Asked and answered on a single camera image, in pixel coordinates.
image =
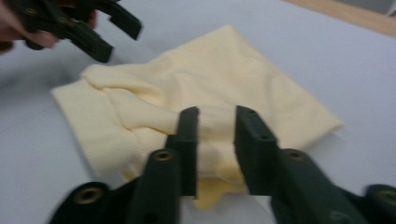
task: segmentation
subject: bolt hole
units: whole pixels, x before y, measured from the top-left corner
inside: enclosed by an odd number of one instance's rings
[[[173,155],[170,152],[167,151],[161,151],[161,152],[157,152],[154,155],[154,159],[157,161],[170,161],[172,160]]]
[[[75,203],[87,204],[98,201],[103,196],[103,191],[99,188],[82,189],[75,196]]]
[[[299,151],[290,151],[288,152],[289,158],[295,161],[303,161],[305,159],[304,154]]]

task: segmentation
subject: black plastic part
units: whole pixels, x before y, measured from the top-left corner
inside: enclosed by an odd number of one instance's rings
[[[279,150],[276,170],[278,191],[302,223],[360,223],[367,220],[301,151]]]
[[[113,47],[85,23],[93,10],[109,14],[110,20],[133,39],[138,38],[142,29],[139,19],[114,0],[77,0],[74,9],[59,7],[55,0],[6,0],[6,3],[28,32],[46,31],[60,39],[70,39],[100,63],[108,62]],[[31,41],[26,41],[26,45],[35,50],[43,49]]]
[[[102,191],[102,196],[92,203],[77,203],[77,196],[85,189],[98,189]],[[107,185],[98,182],[91,182],[73,190],[64,200],[52,218],[50,224],[83,224],[98,223],[102,214],[98,214],[108,201],[109,189]]]
[[[118,4],[113,4],[111,6],[110,21],[134,40],[139,37],[140,31],[142,30],[142,23],[140,20]]]
[[[150,154],[129,205],[125,224],[178,223],[180,166],[177,152],[160,149]]]
[[[168,135],[165,148],[172,148],[180,156],[182,196],[195,196],[197,186],[197,107],[183,110],[179,115],[177,133]]]
[[[84,22],[77,22],[70,31],[67,32],[67,37],[78,48],[90,55],[100,63],[107,63],[113,47],[107,44],[96,32]]]
[[[271,195],[275,171],[271,169],[278,150],[276,138],[252,109],[236,108],[234,147],[242,173],[252,195]]]
[[[374,215],[372,220],[378,224],[396,223],[396,188],[386,185],[372,185],[365,195],[370,211]]]
[[[287,213],[296,219],[279,219],[285,224],[368,223],[308,155],[295,149],[280,150],[255,111],[237,107],[234,138],[250,194],[272,196],[276,214]]]

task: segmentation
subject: finger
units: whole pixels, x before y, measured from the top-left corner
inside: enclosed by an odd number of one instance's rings
[[[93,10],[93,11],[91,12],[90,19],[88,20],[88,25],[89,25],[92,29],[94,29],[94,28],[96,27],[96,18],[97,18],[97,13],[96,13],[95,10]]]
[[[14,28],[0,25],[0,41],[11,42],[22,39],[22,35]]]
[[[45,47],[45,48],[52,48],[58,39],[51,35],[50,33],[39,31],[36,33],[29,33],[27,32],[18,18],[12,13],[0,0],[0,22],[2,24],[6,24],[8,26],[3,25],[3,29],[7,30],[7,35],[5,35],[5,40],[7,38],[16,37],[15,39],[21,39],[21,35],[32,40],[33,42]]]
[[[59,41],[59,39],[56,36],[45,31],[38,31],[36,33],[28,33],[24,31],[22,34],[26,38],[32,40],[33,42],[47,49],[52,49],[53,46]]]

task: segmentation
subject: white table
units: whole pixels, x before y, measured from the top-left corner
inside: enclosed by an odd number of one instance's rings
[[[280,0],[122,4],[145,28],[134,42],[101,15],[97,32],[116,47],[111,64],[145,63],[231,24],[344,121],[309,150],[334,183],[359,194],[374,183],[396,186],[396,39]],[[97,179],[49,93],[91,63],[67,41],[39,52],[20,43],[0,57],[0,223],[46,223],[67,191]],[[266,207],[264,198],[231,195],[199,213],[185,200],[183,221],[272,223]]]

